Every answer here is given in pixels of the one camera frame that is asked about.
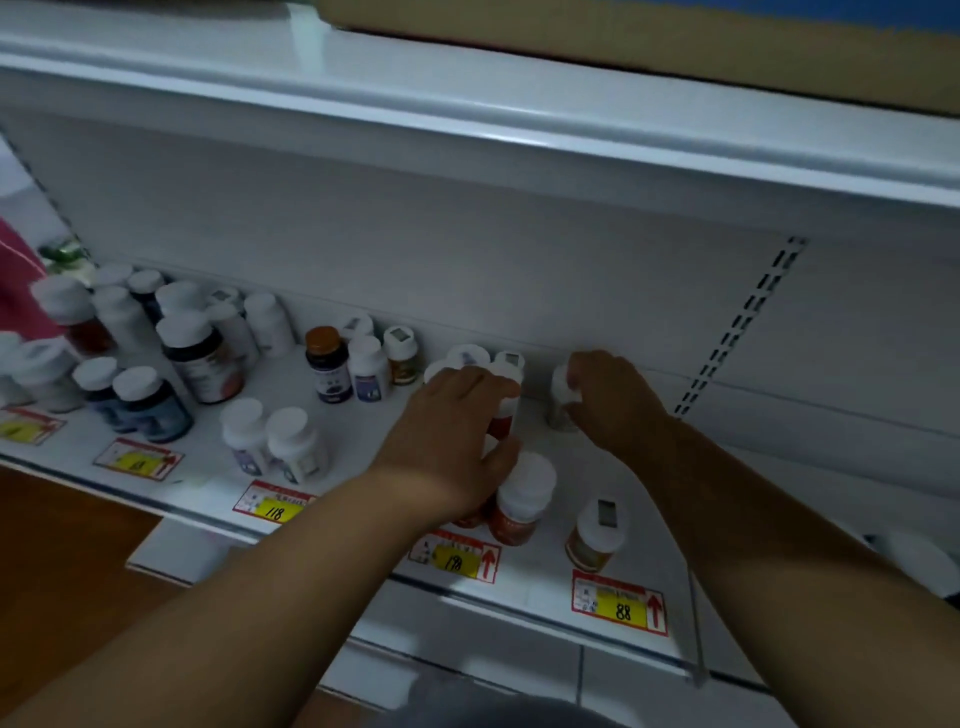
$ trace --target pill bottle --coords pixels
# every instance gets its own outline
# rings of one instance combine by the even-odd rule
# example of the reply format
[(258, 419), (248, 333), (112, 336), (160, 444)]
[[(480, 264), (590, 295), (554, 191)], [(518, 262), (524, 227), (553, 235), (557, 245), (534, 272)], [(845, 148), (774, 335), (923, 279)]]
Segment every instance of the pill bottle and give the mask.
[(434, 376), (438, 375), (444, 369), (460, 369), (462, 367), (459, 361), (451, 361), (450, 359), (440, 359), (439, 361), (431, 362), (427, 365), (427, 368), (423, 370), (423, 383), (426, 384)]
[(420, 375), (420, 347), (409, 327), (390, 327), (383, 332), (383, 348), (390, 361), (390, 379), (397, 387), (413, 384)]
[(928, 591), (960, 607), (960, 566), (925, 536), (886, 530), (874, 537), (874, 547)]
[(498, 361), (505, 361), (507, 364), (513, 364), (521, 371), (523, 371), (527, 366), (527, 360), (523, 358), (523, 354), (520, 352), (497, 352), (496, 356), (493, 358), (493, 363), (495, 364)]
[(270, 467), (267, 418), (260, 400), (234, 400), (220, 413), (224, 442), (247, 475), (263, 475)]
[(284, 407), (270, 416), (267, 447), (291, 483), (300, 485), (311, 475), (326, 473), (326, 451), (320, 435), (299, 407)]
[(243, 370), (223, 335), (202, 312), (177, 311), (165, 316), (156, 332), (163, 342), (163, 355), (200, 404), (216, 404), (240, 394)]
[[(483, 436), (483, 452), (481, 453), (481, 459), (487, 457), (488, 454), (496, 447), (496, 438), (491, 437), (490, 435)], [(496, 505), (496, 493), (487, 498), (487, 501), (477, 508), (475, 511), (471, 511), (467, 515), (463, 516), (461, 519), (457, 519), (453, 522), (453, 525), (459, 526), (460, 528), (476, 528), (479, 525), (487, 522), (487, 518), (490, 517), (490, 514), (493, 511), (493, 507)]]
[(207, 306), (216, 305), (217, 303), (229, 303), (241, 316), (246, 313), (243, 307), (243, 294), (232, 285), (222, 285), (210, 291), (206, 297)]
[(294, 349), (294, 332), (286, 311), (272, 293), (254, 293), (244, 301), (247, 323), (264, 356), (277, 358)]
[(490, 353), (476, 344), (458, 344), (451, 347), (446, 358), (459, 362), (462, 367), (485, 367), (490, 364)]
[(193, 426), (173, 385), (153, 367), (132, 367), (113, 380), (113, 391), (123, 402), (127, 419), (152, 443), (170, 443)]
[(114, 432), (134, 432), (136, 427), (113, 391), (113, 380), (122, 370), (112, 356), (97, 356), (73, 370), (73, 380), (84, 390), (86, 406), (100, 415)]
[(347, 368), (353, 380), (353, 390), (360, 401), (387, 399), (393, 384), (390, 381), (390, 364), (387, 354), (375, 336), (356, 336), (347, 351), (350, 358)]
[(163, 312), (160, 311), (160, 304), (156, 302), (156, 291), (166, 284), (166, 280), (159, 271), (146, 270), (138, 271), (127, 279), (127, 287), (130, 288), (130, 295), (133, 299), (143, 306), (150, 323), (156, 326), (156, 323), (163, 318)]
[(109, 285), (127, 286), (127, 280), (133, 275), (133, 266), (130, 263), (108, 263), (97, 268), (90, 276), (90, 286), (106, 288)]
[(564, 409), (564, 405), (573, 401), (581, 401), (580, 392), (571, 389), (566, 383), (566, 364), (561, 364), (553, 370), (550, 379), (550, 401), (546, 409), (546, 423), (559, 432), (576, 432), (579, 427), (574, 424)]
[(121, 352), (148, 352), (160, 347), (154, 326), (143, 306), (119, 285), (98, 288), (93, 294), (97, 318), (107, 327)]
[(178, 311), (203, 311), (206, 308), (200, 286), (192, 280), (175, 280), (161, 285), (154, 296), (164, 316)]
[(577, 569), (597, 573), (627, 542), (626, 510), (611, 497), (596, 497), (577, 517), (566, 556)]
[(77, 360), (63, 339), (36, 339), (21, 344), (7, 359), (13, 381), (48, 412), (70, 412), (84, 406), (84, 393), (70, 373)]
[[(504, 376), (512, 379), (517, 384), (523, 384), (523, 372), (514, 364), (508, 364), (505, 361), (494, 361), (488, 366), (488, 369), (497, 376)], [(514, 429), (514, 420), (516, 419), (516, 409), (520, 404), (520, 396), (507, 397), (500, 400), (500, 407), (490, 420), (487, 427), (487, 434), (492, 435), (497, 440), (506, 440)]]
[(340, 338), (346, 342), (357, 336), (373, 336), (373, 319), (369, 313), (356, 311), (340, 319), (337, 330), (340, 331)]
[(516, 466), (496, 492), (496, 507), (488, 526), (504, 546), (526, 544), (550, 504), (557, 472), (536, 452), (522, 452)]
[(347, 344), (334, 327), (311, 328), (303, 337), (306, 362), (313, 370), (313, 386), (320, 401), (339, 404), (353, 397), (353, 382), (347, 367)]
[(0, 406), (16, 407), (34, 400), (33, 396), (7, 373), (7, 359), (22, 343), (23, 337), (16, 331), (0, 331)]
[(205, 313), (206, 319), (224, 337), (240, 366), (248, 371), (252, 369), (260, 360), (260, 350), (247, 320), (230, 303), (215, 303), (208, 306)]
[(115, 348), (104, 325), (97, 320), (89, 292), (77, 279), (51, 276), (30, 286), (43, 312), (63, 327), (63, 335), (81, 356), (97, 356)]

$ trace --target brown floor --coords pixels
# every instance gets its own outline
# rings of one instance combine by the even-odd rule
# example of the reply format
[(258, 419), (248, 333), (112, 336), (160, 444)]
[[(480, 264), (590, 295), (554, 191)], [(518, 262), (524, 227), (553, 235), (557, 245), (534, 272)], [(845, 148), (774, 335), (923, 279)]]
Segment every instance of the brown floor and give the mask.
[[(124, 568), (157, 521), (0, 467), (0, 717), (180, 592)], [(370, 715), (317, 692), (297, 726), (350, 728)]]

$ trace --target hand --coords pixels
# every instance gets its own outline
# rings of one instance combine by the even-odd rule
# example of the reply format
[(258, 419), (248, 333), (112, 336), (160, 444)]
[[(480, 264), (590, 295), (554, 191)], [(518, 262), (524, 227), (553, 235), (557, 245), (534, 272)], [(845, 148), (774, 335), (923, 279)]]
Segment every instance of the hand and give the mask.
[(426, 531), (478, 508), (506, 479), (520, 453), (507, 438), (481, 459), (484, 435), (500, 401), (519, 384), (479, 367), (444, 369), (407, 403), (373, 459)]
[(674, 420), (633, 364), (609, 352), (570, 356), (567, 384), (582, 402), (566, 406), (594, 445), (634, 469), (642, 480), (673, 454)]

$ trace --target person's left hand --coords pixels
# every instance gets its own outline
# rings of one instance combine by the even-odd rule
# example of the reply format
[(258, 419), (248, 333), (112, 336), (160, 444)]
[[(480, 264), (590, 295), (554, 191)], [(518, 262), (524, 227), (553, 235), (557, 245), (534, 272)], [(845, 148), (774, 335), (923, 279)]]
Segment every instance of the person's left hand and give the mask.
[(444, 369), (424, 385), (387, 435), (370, 474), (383, 478), (423, 530), (478, 508), (516, 464), (509, 437), (482, 458), (484, 435), (500, 401), (519, 384), (479, 367)]

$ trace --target person's right hand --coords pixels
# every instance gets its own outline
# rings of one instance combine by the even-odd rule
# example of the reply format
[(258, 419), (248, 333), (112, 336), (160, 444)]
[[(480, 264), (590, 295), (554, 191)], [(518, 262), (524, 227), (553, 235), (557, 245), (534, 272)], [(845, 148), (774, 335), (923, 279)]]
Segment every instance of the person's right hand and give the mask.
[(582, 402), (566, 406), (593, 443), (625, 462), (640, 478), (672, 457), (673, 418), (633, 364), (609, 352), (570, 356), (567, 384)]

